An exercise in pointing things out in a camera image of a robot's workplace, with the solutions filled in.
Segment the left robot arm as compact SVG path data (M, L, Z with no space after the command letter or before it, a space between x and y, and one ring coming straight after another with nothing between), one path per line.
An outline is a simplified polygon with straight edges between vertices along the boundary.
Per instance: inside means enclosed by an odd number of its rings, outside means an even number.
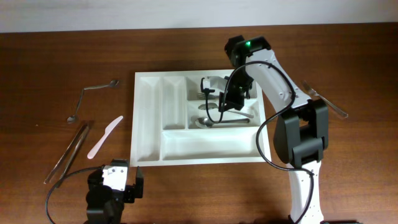
M86 195L88 223L121 223L124 205L133 204L144 193L144 174L138 167L136 180L127 184L129 163L114 159L88 176L89 191Z

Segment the steel fork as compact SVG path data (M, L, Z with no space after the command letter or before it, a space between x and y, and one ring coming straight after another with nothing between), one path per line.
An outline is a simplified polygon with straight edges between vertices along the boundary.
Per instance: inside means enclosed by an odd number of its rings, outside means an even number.
M315 91L305 80L302 81L302 85L306 92L311 95L311 96L316 96L322 99L331 109L332 111L339 117L340 119L347 119L349 114L345 111L343 111L341 108L337 107L335 104L333 104L331 101L326 99L324 96L321 96L317 91Z
M203 93L203 92L196 93L196 97L199 100L205 100L205 98L206 98L205 93ZM218 100L218 99L220 99L222 97L223 96L221 96L221 95L214 95L214 94L211 94L211 93L208 95L208 99L209 100ZM250 96L249 92L243 94L242 96L234 95L234 94L227 94L226 95L226 100L231 100L231 101L250 100L250 99L251 99L251 96Z

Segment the steel tablespoon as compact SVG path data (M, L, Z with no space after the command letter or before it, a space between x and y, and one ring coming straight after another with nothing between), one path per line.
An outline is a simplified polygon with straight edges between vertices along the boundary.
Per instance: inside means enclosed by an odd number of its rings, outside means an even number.
M216 103L208 103L207 105L204 103L204 104L201 104L198 107L198 109L199 110L206 110L206 106L208 106L209 110L218 109L218 105ZM238 111L229 111L229 113L239 114L239 115L245 116L247 118L254 118L254 115L253 114L249 114L249 113L243 113L243 112L238 112Z
M203 129L212 128L216 124L241 124L241 123L249 123L249 122L250 122L249 118L224 120L219 123L212 122L209 118L206 118L206 117L200 117L195 120L195 124L199 128L203 128Z

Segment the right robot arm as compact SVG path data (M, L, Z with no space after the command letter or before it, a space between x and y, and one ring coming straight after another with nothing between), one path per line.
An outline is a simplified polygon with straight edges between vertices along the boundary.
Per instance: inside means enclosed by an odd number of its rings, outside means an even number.
M291 223L323 223L320 208L319 172L328 147L328 108L313 100L288 76L264 37L230 38L225 47L233 72L220 93L219 111L241 110L253 83L257 83L274 107L275 114L259 127L257 135L273 119L277 121L274 149L289 173Z

